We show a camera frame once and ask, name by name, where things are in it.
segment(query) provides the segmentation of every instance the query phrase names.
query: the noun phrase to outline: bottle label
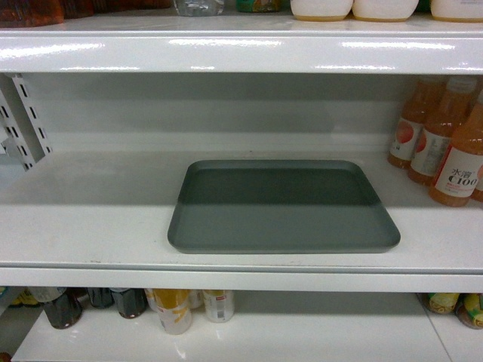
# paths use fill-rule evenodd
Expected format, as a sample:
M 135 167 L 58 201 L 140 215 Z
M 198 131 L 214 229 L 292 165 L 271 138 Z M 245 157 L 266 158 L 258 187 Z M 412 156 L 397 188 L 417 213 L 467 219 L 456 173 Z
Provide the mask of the bottle label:
M 410 161 L 422 130 L 422 124 L 401 118 L 391 145 L 391 155 L 401 160 Z
M 472 155 L 450 145 L 433 185 L 446 195 L 468 198 L 482 176 L 483 155 Z
M 411 162 L 411 168 L 423 175 L 435 176 L 450 141 L 450 137 L 438 136 L 423 130 Z
M 63 295 L 67 288 L 64 287 L 29 287 L 30 293 L 39 302 L 51 302 Z

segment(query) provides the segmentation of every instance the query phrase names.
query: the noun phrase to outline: white container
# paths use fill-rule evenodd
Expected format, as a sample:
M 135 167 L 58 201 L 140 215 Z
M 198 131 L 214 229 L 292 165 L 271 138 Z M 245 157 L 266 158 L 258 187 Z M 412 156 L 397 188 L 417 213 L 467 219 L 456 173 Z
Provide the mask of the white container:
M 432 0 L 431 14 L 440 21 L 481 23 L 483 0 Z
M 353 0 L 291 0 L 292 13 L 297 20 L 338 21 L 350 12 Z
M 354 0 L 352 12 L 358 20 L 405 21 L 416 10 L 418 0 Z

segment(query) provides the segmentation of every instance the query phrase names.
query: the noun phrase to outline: white label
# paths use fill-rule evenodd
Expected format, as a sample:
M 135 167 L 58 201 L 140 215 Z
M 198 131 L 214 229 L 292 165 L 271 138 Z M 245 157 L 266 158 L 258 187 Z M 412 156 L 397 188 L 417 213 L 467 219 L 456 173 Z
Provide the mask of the white label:
M 422 129 L 422 124 L 401 118 L 391 145 L 391 155 L 401 160 L 410 161 Z
M 188 299 L 173 309 L 162 308 L 158 305 L 159 320 L 165 331 L 170 334 L 181 334 L 191 325 L 192 315 L 188 306 Z
M 29 287 L 30 293 L 38 302 L 51 302 L 65 293 L 64 287 Z
M 456 198 L 468 198 L 483 176 L 483 155 L 471 155 L 450 146 L 443 160 L 436 189 Z
M 426 176 L 435 176 L 450 144 L 450 137 L 442 137 L 423 130 L 411 162 L 411 168 Z

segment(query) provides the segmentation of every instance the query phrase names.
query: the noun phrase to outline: orange juice bottle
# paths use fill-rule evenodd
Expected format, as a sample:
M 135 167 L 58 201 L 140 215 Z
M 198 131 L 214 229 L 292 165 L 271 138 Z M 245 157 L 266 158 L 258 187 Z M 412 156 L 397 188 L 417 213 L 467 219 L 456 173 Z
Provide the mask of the orange juice bottle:
M 462 207 L 483 177 L 483 92 L 468 121 L 454 131 L 429 196 L 441 204 Z
M 408 168 L 417 139 L 428 114 L 438 107 L 445 91 L 445 78 L 420 77 L 413 96 L 405 103 L 387 161 L 399 168 Z
M 445 156 L 454 130 L 467 119 L 467 112 L 477 79 L 451 77 L 439 107 L 429 114 L 424 124 L 408 176 L 416 183 L 431 185 Z
M 480 179 L 480 182 L 476 185 L 475 191 L 471 194 L 471 198 L 483 202 L 483 178 Z

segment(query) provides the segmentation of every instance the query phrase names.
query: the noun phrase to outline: glass bottle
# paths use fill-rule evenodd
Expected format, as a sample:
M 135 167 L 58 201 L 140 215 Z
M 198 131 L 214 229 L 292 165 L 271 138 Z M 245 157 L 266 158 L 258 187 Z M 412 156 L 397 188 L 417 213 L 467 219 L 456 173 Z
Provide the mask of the glass bottle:
M 92 0 L 60 0 L 65 19 L 78 19 L 94 15 Z
M 30 293 L 42 303 L 53 328 L 63 330 L 75 324 L 82 315 L 82 307 L 63 287 L 29 287 Z
M 94 308 L 104 309 L 114 304 L 109 288 L 88 288 L 88 294 Z
M 389 150 L 387 161 L 391 165 L 399 168 L 410 166 L 424 122 L 428 114 L 438 107 L 444 92 L 445 78 L 426 75 L 418 79 L 416 90 L 404 104 Z
M 466 122 L 476 84 L 477 79 L 472 77 L 450 78 L 439 107 L 426 119 L 415 149 L 408 170 L 408 176 L 414 182 L 431 185 L 453 132 Z
M 147 307 L 143 289 L 110 288 L 119 314 L 127 319 L 140 316 Z
M 25 28 L 63 23 L 59 0 L 0 0 L 0 27 Z
M 468 121 L 454 131 L 429 188 L 429 196 L 452 207 L 465 206 L 483 178 L 483 91 Z
M 215 323 L 229 321 L 235 311 L 233 290 L 203 290 L 205 311 L 208 319 Z

